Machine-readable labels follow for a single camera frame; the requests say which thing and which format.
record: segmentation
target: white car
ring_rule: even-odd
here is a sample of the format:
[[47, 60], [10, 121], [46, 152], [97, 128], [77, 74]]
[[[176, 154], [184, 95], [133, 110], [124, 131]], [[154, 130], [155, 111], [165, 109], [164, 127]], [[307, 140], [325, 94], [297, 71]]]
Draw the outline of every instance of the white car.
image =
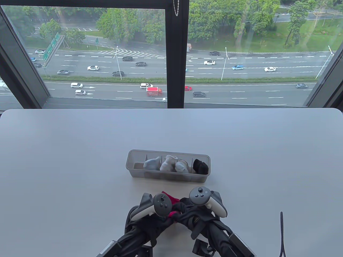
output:
[[269, 72], [269, 71], [276, 71], [275, 67], [267, 67], [264, 69], [265, 72]]
[[75, 90], [75, 95], [85, 95], [87, 92], [85, 90]]
[[70, 84], [70, 87], [71, 88], [82, 88], [83, 85], [81, 83], [73, 82], [73, 83]]
[[145, 89], [147, 87], [153, 87], [152, 84], [149, 84], [149, 83], [141, 83], [141, 86], [139, 87], [140, 89]]
[[99, 66], [96, 66], [96, 65], [92, 65], [92, 66], [87, 67], [88, 71], [97, 71], [98, 69], [99, 69]]
[[45, 50], [43, 50], [43, 49], [37, 49], [37, 50], [35, 51], [35, 53], [45, 53]]
[[204, 61], [205, 65], [215, 65], [215, 61], [212, 60], [208, 60], [208, 61]]

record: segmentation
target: delivery truck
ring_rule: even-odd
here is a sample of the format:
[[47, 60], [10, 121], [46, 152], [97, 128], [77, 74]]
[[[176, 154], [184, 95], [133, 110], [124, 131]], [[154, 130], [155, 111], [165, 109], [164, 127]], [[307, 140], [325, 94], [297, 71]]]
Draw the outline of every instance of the delivery truck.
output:
[[147, 87], [146, 88], [146, 96], [161, 96], [162, 89], [158, 87]]

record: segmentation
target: black cable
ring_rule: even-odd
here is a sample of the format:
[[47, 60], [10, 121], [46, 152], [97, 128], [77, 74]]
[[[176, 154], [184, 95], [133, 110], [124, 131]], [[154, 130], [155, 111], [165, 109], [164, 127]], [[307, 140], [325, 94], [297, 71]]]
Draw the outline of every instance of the black cable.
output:
[[280, 224], [281, 224], [281, 250], [280, 250], [279, 257], [282, 257], [282, 255], [286, 257], [285, 245], [283, 243], [283, 213], [282, 212], [280, 212]]

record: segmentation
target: plastic organizer box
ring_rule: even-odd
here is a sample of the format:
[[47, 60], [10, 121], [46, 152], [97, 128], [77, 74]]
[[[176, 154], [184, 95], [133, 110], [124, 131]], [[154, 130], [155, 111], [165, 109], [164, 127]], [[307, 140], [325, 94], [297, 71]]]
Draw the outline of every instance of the plastic organizer box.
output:
[[[194, 160], [198, 159], [207, 164], [207, 166], [209, 167], [209, 172], [206, 175], [201, 175], [143, 169], [143, 165], [146, 160], [155, 159], [157, 156], [161, 156], [163, 162], [166, 155], [177, 156], [179, 159], [186, 161], [190, 167], [193, 167]], [[134, 178], [204, 183], [207, 177], [211, 174], [211, 160], [210, 157], [207, 155], [183, 154], [180, 152], [131, 150], [126, 161], [126, 168], [129, 170], [131, 176]]]

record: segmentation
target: tabletop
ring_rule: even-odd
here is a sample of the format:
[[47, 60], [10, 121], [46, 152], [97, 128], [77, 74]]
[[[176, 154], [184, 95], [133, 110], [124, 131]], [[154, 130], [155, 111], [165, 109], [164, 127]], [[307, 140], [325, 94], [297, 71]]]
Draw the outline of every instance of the tabletop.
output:
[[[130, 150], [204, 154], [222, 221], [261, 257], [338, 256], [343, 117], [336, 109], [43, 109], [0, 118], [0, 255], [95, 257], [144, 192], [188, 197], [199, 184], [132, 178]], [[181, 224], [155, 257], [191, 257]]]

